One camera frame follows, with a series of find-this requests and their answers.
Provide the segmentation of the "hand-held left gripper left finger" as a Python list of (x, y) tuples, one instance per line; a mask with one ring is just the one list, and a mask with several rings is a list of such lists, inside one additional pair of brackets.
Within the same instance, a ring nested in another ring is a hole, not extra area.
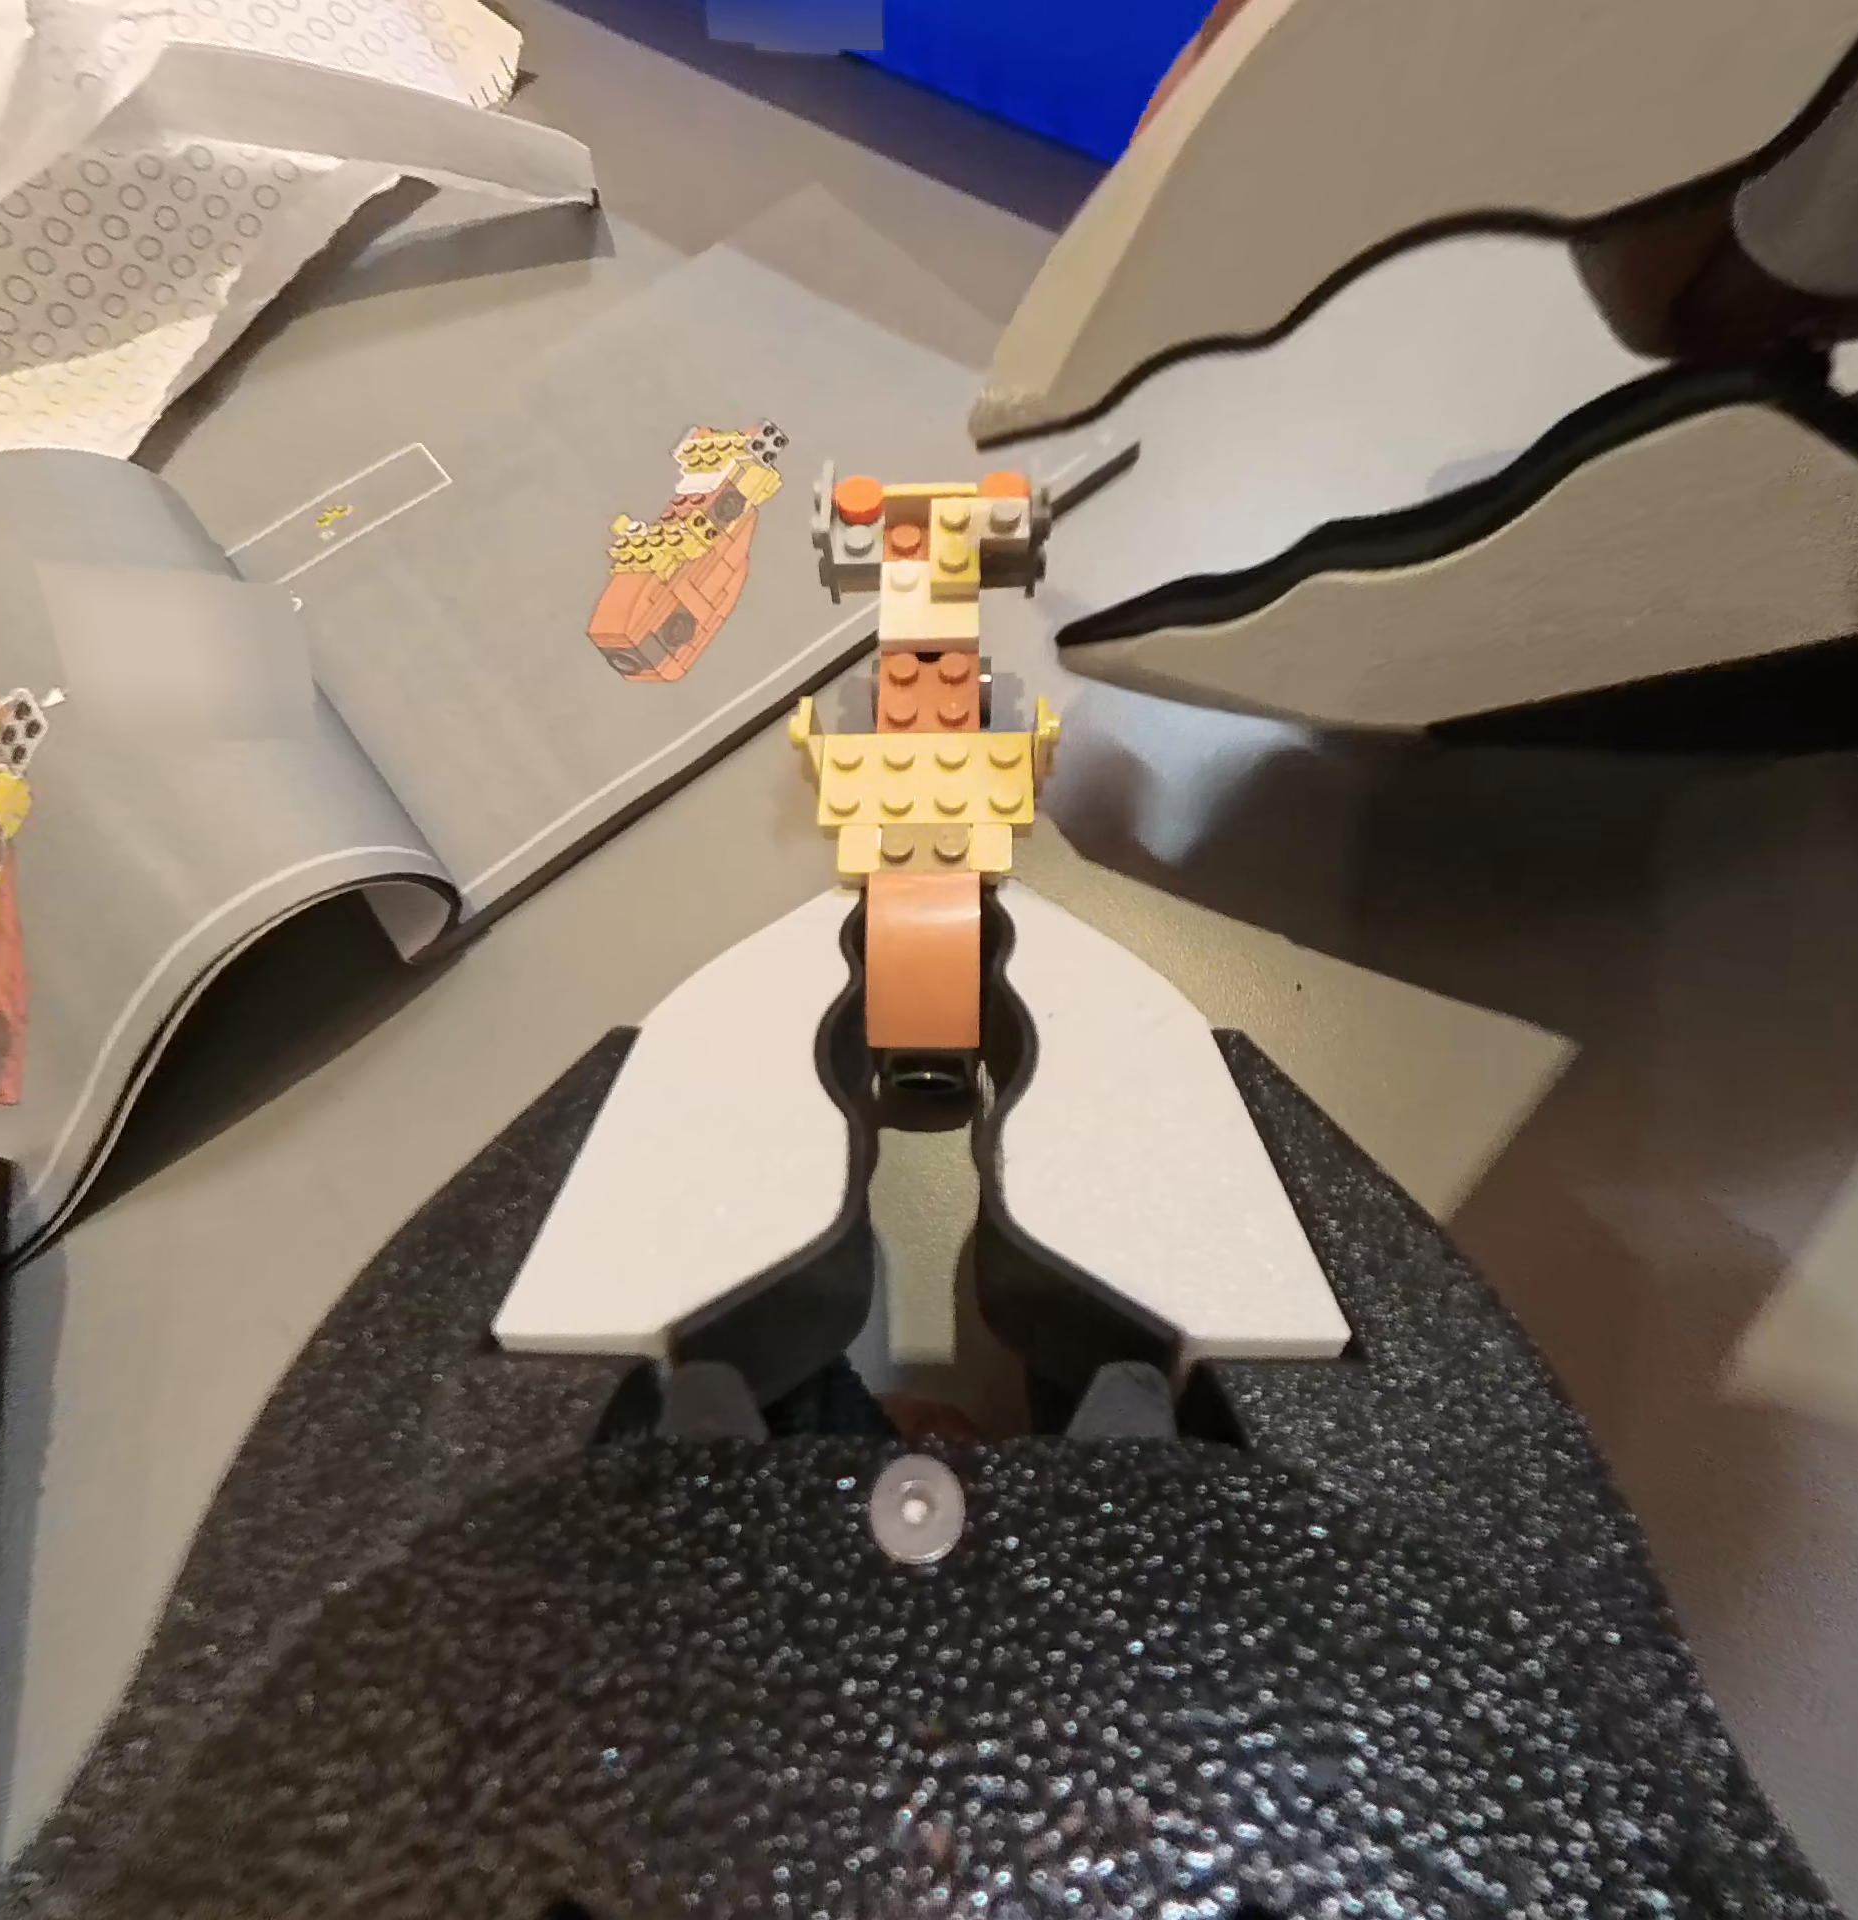
[(492, 1331), (510, 1354), (820, 1368), (877, 1290), (861, 899), (831, 889), (643, 1020)]

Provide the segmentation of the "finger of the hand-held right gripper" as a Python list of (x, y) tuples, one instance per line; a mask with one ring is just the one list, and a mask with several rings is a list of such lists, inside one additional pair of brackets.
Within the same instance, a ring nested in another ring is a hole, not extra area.
[(1078, 426), (1427, 246), (1548, 240), (1578, 273), (1578, 231), (1721, 189), (1858, 341), (1858, 1), (1232, 3), (1055, 238), (969, 430)]
[(1858, 396), (1666, 371), (1487, 478), (1068, 621), (1084, 678), (1330, 732), (1527, 732), (1858, 647)]

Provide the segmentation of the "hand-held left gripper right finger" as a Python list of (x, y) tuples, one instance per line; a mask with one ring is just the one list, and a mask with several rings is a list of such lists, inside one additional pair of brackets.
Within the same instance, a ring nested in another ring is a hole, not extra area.
[(1211, 1020), (1011, 880), (977, 1126), (977, 1282), (1037, 1368), (1334, 1360), (1349, 1322)]

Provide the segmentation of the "brown tan brick model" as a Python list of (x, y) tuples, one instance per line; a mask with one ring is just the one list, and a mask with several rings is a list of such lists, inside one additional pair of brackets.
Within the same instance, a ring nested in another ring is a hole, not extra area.
[[(1055, 521), (1051, 481), (1032, 489), (1032, 594)], [(1037, 814), (1061, 732), (1032, 696), (998, 694), (983, 651), (984, 588), (938, 604), (915, 563), (885, 560), (883, 489), (826, 461), (811, 541), (836, 598), (877, 602), (877, 658), (859, 727), (830, 726), (805, 696), (790, 739), (816, 790), (816, 825), (834, 842), (836, 880), (862, 899), (868, 1045), (888, 1083), (955, 1091), (974, 1083), (984, 1037), (984, 906), (1013, 872), (1013, 847)]]

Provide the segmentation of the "blue plastic bin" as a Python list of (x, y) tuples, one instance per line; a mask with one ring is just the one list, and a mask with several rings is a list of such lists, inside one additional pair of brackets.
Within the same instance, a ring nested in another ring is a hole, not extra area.
[(1115, 160), (1211, 1), (888, 1), (857, 52), (899, 80)]

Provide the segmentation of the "tan angled plate brick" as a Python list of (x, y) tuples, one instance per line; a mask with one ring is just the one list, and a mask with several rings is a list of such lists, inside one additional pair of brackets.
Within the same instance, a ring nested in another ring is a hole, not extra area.
[(915, 563), (932, 598), (955, 604), (984, 588), (1024, 586), (1036, 550), (1032, 489), (1015, 468), (976, 484), (883, 489), (885, 560)]

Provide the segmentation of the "grey instruction booklet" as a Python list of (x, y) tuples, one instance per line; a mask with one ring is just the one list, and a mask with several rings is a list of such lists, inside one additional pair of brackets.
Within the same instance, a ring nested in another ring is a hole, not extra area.
[(847, 301), (632, 248), (381, 445), (0, 450), (4, 1258), (278, 926), (358, 899), (429, 959), (873, 639), (819, 583), (811, 484), (954, 478), (980, 373), (861, 310), (927, 290), (877, 227), (826, 195), (774, 227), (844, 243)]

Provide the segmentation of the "white paper bag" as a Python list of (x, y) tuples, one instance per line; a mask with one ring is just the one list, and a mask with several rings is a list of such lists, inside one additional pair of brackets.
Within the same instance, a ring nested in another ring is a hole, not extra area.
[(49, 164), (0, 200), (0, 450), (128, 457), (397, 179), (180, 135)]
[(0, 200), (90, 145), (225, 144), (534, 206), (598, 196), (555, 128), (352, 68), (178, 37), (165, 3), (0, 3)]

